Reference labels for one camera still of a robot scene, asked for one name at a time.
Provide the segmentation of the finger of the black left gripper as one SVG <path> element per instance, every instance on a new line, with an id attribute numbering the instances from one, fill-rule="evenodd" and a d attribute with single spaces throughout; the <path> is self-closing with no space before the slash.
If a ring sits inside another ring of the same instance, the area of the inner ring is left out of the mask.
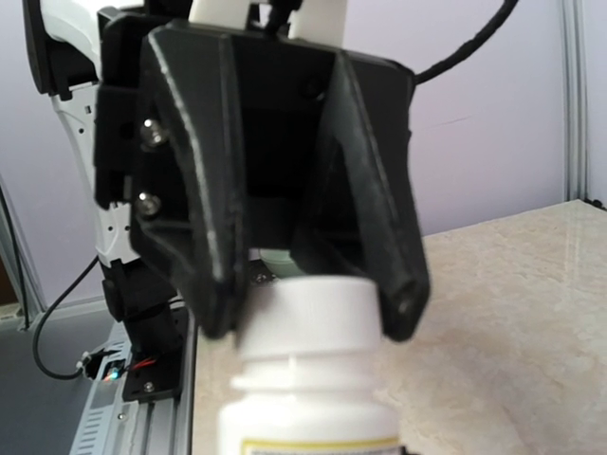
<path id="1" fill-rule="evenodd" d="M 338 53 L 290 248 L 307 274 L 372 280 L 396 342 L 413 337 L 431 294 L 408 170 L 414 90 L 396 62 Z"/>
<path id="2" fill-rule="evenodd" d="M 244 134 L 232 40 L 201 28 L 158 27 L 141 49 L 140 118 L 168 136 L 136 156 L 133 246 L 192 311 L 203 334 L 232 328 L 248 289 Z"/>

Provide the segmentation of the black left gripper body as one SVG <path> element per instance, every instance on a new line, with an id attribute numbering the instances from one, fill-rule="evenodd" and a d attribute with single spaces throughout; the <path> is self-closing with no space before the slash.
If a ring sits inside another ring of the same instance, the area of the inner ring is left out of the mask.
<path id="1" fill-rule="evenodd" d="M 248 251 L 288 251 L 314 165 L 322 107 L 338 53 L 350 50 L 257 30 L 192 25 L 146 9 L 99 11 L 101 75 L 94 142 L 94 196 L 103 209 L 134 204 L 136 156 L 168 136 L 140 118 L 141 49 L 158 27 L 201 28 L 232 40 L 244 134 Z"/>

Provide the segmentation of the small white pill bottle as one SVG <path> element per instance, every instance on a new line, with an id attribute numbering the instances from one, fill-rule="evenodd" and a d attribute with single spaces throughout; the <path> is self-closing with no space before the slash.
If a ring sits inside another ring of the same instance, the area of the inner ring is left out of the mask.
<path id="1" fill-rule="evenodd" d="M 396 411 L 378 401 L 376 285 L 293 278 L 254 288 L 235 335 L 240 399 L 218 414 L 219 454 L 399 454 Z"/>

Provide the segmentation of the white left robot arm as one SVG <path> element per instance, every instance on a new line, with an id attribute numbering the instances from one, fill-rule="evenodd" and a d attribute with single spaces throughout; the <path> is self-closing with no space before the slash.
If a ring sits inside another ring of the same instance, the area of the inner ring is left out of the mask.
<path id="1" fill-rule="evenodd" d="M 186 327 L 219 339 L 254 248 L 309 275 L 374 281 L 410 339 L 430 278 L 408 176 L 416 75 L 299 38 L 308 1 L 26 1 L 29 66 L 67 130 L 97 219 L 127 401 L 177 398 Z"/>

